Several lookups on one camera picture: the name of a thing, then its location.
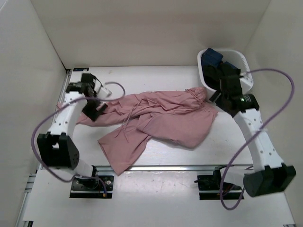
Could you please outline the pink trousers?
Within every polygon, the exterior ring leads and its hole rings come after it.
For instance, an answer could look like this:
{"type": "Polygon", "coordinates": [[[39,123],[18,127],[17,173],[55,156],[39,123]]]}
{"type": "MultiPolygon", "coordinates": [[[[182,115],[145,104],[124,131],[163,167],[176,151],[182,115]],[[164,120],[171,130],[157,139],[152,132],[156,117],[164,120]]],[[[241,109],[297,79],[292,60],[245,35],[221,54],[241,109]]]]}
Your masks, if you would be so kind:
{"type": "Polygon", "coordinates": [[[195,148],[210,132],[218,111],[206,101],[204,87],[126,95],[107,103],[95,121],[81,114],[77,124],[105,127],[120,124],[98,143],[117,175],[128,169],[152,138],[195,148]]]}

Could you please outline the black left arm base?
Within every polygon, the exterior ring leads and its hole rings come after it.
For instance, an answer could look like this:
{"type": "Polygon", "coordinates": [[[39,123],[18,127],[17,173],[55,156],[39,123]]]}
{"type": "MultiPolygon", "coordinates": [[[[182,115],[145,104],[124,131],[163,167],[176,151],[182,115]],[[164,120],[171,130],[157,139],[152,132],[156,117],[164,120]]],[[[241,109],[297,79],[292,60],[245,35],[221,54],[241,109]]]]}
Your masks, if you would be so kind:
{"type": "Polygon", "coordinates": [[[111,199],[115,176],[107,172],[100,174],[96,167],[92,176],[92,179],[76,177],[71,183],[70,198],[111,199]]]}

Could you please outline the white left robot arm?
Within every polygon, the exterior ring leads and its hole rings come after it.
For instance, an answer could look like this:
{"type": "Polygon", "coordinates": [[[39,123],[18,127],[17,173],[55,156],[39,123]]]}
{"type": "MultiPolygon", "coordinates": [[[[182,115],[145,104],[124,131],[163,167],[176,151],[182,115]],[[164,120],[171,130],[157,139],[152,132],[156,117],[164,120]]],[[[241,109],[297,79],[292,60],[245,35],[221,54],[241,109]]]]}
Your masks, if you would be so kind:
{"type": "Polygon", "coordinates": [[[54,113],[56,118],[46,133],[37,134],[34,130],[31,145],[37,160],[53,176],[54,169],[61,169],[73,176],[83,178],[88,189],[99,184],[94,166],[81,160],[79,150],[72,137],[81,114],[95,122],[107,108],[103,101],[111,95],[105,84],[91,73],[83,73],[81,80],[71,82],[65,91],[61,107],[54,113]]]}

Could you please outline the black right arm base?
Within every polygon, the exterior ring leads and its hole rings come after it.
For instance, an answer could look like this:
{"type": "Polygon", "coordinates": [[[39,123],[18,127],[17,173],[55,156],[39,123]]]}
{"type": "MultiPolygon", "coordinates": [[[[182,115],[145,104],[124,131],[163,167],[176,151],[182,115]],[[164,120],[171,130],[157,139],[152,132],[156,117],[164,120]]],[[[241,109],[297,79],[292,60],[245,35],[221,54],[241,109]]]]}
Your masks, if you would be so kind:
{"type": "MultiPolygon", "coordinates": [[[[198,185],[199,199],[201,201],[214,201],[220,199],[221,168],[216,167],[212,174],[198,175],[194,181],[198,185]]],[[[242,188],[231,183],[223,183],[223,199],[237,200],[242,188]]]]}

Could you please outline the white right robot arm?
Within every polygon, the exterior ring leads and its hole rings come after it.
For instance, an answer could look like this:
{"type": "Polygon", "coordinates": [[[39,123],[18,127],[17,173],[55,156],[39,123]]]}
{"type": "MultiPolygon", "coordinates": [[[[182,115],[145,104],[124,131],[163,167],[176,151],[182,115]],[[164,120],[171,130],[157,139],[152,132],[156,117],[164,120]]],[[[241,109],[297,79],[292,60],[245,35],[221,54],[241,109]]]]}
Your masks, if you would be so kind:
{"type": "Polygon", "coordinates": [[[211,97],[211,101],[227,112],[239,126],[245,144],[231,158],[227,166],[214,171],[213,185],[222,190],[228,184],[244,189],[250,197],[283,192],[296,176],[294,166],[287,166],[274,148],[266,126],[280,114],[294,96],[294,81],[285,72],[277,70],[287,77],[291,92],[287,101],[266,121],[262,121],[260,107],[252,94],[243,94],[241,75],[232,70],[223,69],[219,77],[220,89],[211,97]],[[246,148],[250,150],[253,170],[237,168],[233,165],[236,157],[246,148]]]}

